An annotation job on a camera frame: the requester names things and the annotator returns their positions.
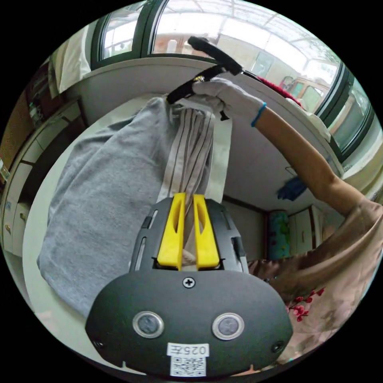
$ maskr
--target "screw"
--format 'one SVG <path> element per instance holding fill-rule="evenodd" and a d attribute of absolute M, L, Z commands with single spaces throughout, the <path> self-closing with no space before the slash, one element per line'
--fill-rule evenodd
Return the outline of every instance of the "screw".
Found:
<path fill-rule="evenodd" d="M 103 342 L 98 342 L 97 340 L 94 340 L 93 344 L 96 348 L 104 348 L 104 346 L 105 346 L 105 344 Z"/>
<path fill-rule="evenodd" d="M 278 342 L 275 342 L 271 347 L 271 352 L 276 353 L 279 352 L 284 346 L 283 340 L 280 340 Z"/>
<path fill-rule="evenodd" d="M 195 286 L 195 280 L 193 278 L 187 277 L 187 278 L 184 278 L 184 280 L 182 281 L 182 284 L 186 288 L 192 288 Z"/>

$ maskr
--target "curtain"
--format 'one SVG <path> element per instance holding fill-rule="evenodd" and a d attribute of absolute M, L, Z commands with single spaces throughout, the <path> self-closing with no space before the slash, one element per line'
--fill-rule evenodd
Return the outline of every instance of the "curtain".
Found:
<path fill-rule="evenodd" d="M 89 26 L 75 33 L 51 56 L 58 93 L 63 93 L 90 73 L 91 67 L 85 55 L 85 39 Z"/>

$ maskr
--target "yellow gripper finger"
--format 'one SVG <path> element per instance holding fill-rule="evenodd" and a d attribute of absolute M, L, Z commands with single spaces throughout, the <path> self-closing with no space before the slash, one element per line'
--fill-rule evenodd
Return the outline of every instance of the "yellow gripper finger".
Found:
<path fill-rule="evenodd" d="M 219 255 L 205 197 L 201 194 L 195 194 L 193 196 L 193 205 L 197 269 L 215 268 L 219 265 Z"/>
<path fill-rule="evenodd" d="M 157 256 L 157 262 L 160 266 L 174 267 L 181 270 L 182 248 L 184 246 L 185 201 L 185 193 L 177 193 L 173 197 Z"/>

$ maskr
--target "hand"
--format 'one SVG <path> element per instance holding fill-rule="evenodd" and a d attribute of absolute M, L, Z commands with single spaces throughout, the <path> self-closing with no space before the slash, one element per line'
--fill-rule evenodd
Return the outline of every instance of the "hand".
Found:
<path fill-rule="evenodd" d="M 245 118 L 252 126 L 266 107 L 266 103 L 259 98 L 251 96 L 231 81 L 218 77 L 194 83 L 193 91 L 196 95 L 205 96 L 214 113 L 224 111 L 228 117 Z"/>

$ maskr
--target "glass pane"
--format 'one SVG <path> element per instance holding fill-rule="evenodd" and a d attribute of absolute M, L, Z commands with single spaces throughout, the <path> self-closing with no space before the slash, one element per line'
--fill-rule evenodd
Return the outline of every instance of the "glass pane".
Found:
<path fill-rule="evenodd" d="M 111 13 L 105 29 L 101 59 L 132 50 L 137 19 L 145 3 L 145 1 L 141 1 Z"/>
<path fill-rule="evenodd" d="M 295 97 L 295 98 L 298 98 L 299 97 L 299 93 L 301 92 L 301 90 L 303 89 L 303 87 L 304 87 L 304 84 L 302 84 L 302 83 L 293 83 L 292 84 L 292 87 L 291 87 L 291 91 L 289 91 L 288 89 L 287 89 L 287 91 L 293 96 L 293 97 Z"/>
<path fill-rule="evenodd" d="M 354 79 L 349 98 L 339 115 L 329 127 L 329 131 L 341 150 L 358 134 L 369 106 L 365 91 Z"/>
<path fill-rule="evenodd" d="M 313 113 L 313 111 L 319 107 L 322 97 L 322 91 L 312 86 L 308 86 L 301 98 L 302 106 L 307 112 Z"/>
<path fill-rule="evenodd" d="M 287 91 L 295 83 L 312 87 L 306 95 L 311 107 L 324 100 L 340 66 L 336 54 L 308 30 L 246 1 L 169 0 L 159 20 L 153 53 L 206 57 L 188 45 L 192 35 L 208 38 L 245 70 Z"/>

